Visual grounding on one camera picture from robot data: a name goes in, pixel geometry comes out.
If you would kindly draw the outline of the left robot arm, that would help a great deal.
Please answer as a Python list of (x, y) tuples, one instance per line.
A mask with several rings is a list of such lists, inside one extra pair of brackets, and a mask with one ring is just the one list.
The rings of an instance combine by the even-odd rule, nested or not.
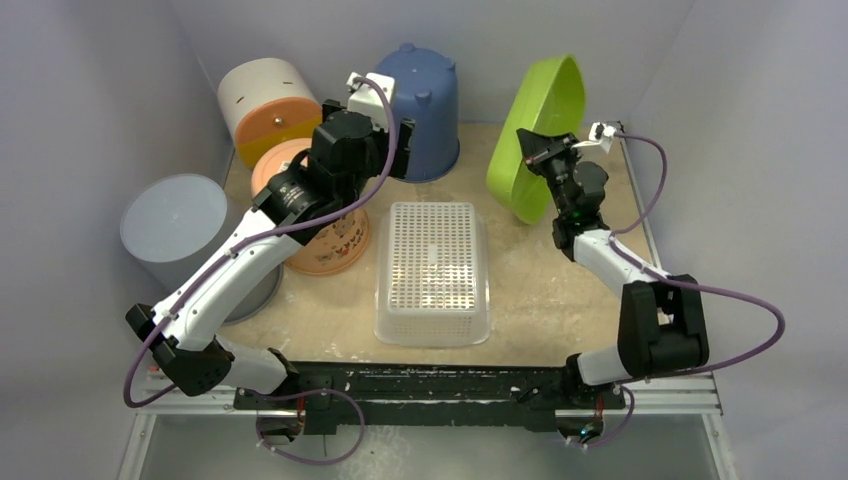
[(153, 306), (135, 304), (125, 319), (142, 342), (123, 386), (124, 401), (144, 356), (150, 355), (173, 388), (198, 396), (225, 385), (252, 390), (272, 408), (297, 399), (291, 363), (273, 348), (224, 339), (218, 331), (234, 308), (272, 270), (304, 248), (323, 228), (361, 208), (375, 195), (370, 178), (402, 179), (415, 123), (383, 108), (386, 125), (336, 101), (310, 145), (270, 177), (227, 240), (172, 294)]

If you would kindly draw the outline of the large grey plastic bucket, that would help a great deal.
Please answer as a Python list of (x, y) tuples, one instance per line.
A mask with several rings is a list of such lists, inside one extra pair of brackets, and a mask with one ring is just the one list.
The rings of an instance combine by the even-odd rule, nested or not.
[(235, 231), (246, 209), (214, 180), (178, 174), (149, 185), (127, 207), (120, 237), (162, 287), (153, 306), (177, 291)]

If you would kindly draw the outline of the green white plastic basket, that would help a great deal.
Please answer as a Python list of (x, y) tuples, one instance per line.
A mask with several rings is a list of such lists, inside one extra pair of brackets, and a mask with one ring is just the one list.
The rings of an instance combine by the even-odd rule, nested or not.
[(538, 223), (551, 202), (545, 181), (531, 173), (525, 159), (552, 137), (577, 132), (586, 101), (582, 72), (571, 54), (537, 61), (525, 73), (486, 174), (491, 195), (518, 220)]

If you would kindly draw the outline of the white mesh basket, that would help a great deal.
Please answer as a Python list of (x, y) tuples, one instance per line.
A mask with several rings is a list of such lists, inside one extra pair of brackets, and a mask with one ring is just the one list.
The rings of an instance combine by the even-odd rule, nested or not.
[(469, 202), (395, 202), (381, 223), (375, 336), (422, 348), (491, 334), (486, 231)]

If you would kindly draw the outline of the blue plastic bucket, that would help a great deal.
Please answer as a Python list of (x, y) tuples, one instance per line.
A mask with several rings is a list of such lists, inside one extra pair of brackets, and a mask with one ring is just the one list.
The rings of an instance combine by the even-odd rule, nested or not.
[(381, 59), (375, 71), (395, 80), (396, 116), (414, 122), (406, 180), (424, 183), (446, 175), (460, 153), (454, 60), (435, 50), (403, 43)]

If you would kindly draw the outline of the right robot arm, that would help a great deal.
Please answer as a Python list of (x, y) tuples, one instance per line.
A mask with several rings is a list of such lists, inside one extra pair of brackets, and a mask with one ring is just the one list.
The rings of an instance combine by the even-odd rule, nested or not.
[(620, 300), (615, 343), (566, 361), (561, 392), (576, 407), (596, 399), (601, 385), (700, 367), (709, 358), (696, 281), (689, 275), (651, 272), (641, 258), (615, 242), (602, 218), (608, 174), (598, 164), (582, 160), (580, 151), (608, 148), (614, 133), (614, 128), (600, 124), (589, 140), (580, 142), (571, 133), (516, 131), (523, 164), (545, 180), (554, 201), (556, 248)]

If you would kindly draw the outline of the orange capybara bucket blue rim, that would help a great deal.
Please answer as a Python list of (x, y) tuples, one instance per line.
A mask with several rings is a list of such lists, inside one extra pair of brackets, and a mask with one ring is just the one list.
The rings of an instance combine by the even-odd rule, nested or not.
[[(251, 175), (251, 196), (255, 197), (270, 178), (285, 170), (294, 156), (311, 146), (311, 140), (296, 138), (271, 147), (259, 159)], [(353, 264), (365, 251), (371, 226), (367, 212), (357, 209), (324, 227), (284, 264), (310, 275), (337, 273)]]

